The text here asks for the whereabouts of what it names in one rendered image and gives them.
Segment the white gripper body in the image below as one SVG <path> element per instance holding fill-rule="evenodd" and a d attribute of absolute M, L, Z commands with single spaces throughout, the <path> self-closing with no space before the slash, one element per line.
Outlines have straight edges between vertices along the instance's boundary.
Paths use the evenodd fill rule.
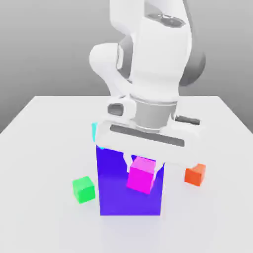
<path fill-rule="evenodd" d="M 201 125 L 173 120 L 157 134 L 103 121 L 97 126 L 95 143 L 101 148 L 161 162 L 196 165 L 206 163 L 204 133 Z"/>

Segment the large blue box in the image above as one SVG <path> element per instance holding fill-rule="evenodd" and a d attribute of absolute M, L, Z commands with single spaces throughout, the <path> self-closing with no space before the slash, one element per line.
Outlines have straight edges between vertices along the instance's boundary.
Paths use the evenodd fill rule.
<path fill-rule="evenodd" d="M 99 206 L 101 215 L 160 215 L 164 167 L 154 180 L 150 194 L 127 187 L 127 165 L 123 153 L 96 147 Z"/>

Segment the small green cube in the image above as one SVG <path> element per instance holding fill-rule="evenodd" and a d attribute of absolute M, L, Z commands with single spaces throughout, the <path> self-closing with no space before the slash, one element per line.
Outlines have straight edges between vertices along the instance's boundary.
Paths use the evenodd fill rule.
<path fill-rule="evenodd" d="M 95 198 L 95 187 L 88 176 L 73 180 L 73 192 L 80 204 Z"/>

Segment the large cyan box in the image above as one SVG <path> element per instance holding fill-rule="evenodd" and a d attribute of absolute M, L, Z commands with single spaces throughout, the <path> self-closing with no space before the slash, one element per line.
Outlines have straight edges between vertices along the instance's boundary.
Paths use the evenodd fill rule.
<path fill-rule="evenodd" d="M 92 141 L 95 143 L 95 137 L 96 137 L 96 132 L 97 132 L 97 126 L 98 122 L 93 122 L 91 124 L 91 134 L 92 134 Z"/>

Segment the small magenta cube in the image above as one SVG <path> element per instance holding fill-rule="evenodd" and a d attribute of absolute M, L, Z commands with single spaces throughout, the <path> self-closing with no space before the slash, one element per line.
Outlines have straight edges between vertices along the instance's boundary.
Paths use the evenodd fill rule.
<path fill-rule="evenodd" d="M 130 166 L 126 186 L 150 194 L 154 184 L 155 165 L 154 160 L 136 157 Z"/>

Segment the small orange cube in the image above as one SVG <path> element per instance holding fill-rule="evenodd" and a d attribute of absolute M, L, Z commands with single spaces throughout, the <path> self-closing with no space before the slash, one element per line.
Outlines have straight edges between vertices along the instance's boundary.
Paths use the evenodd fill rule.
<path fill-rule="evenodd" d="M 197 164 L 193 168 L 186 168 L 184 181 L 195 186 L 200 186 L 204 180 L 206 173 L 206 166 Z"/>

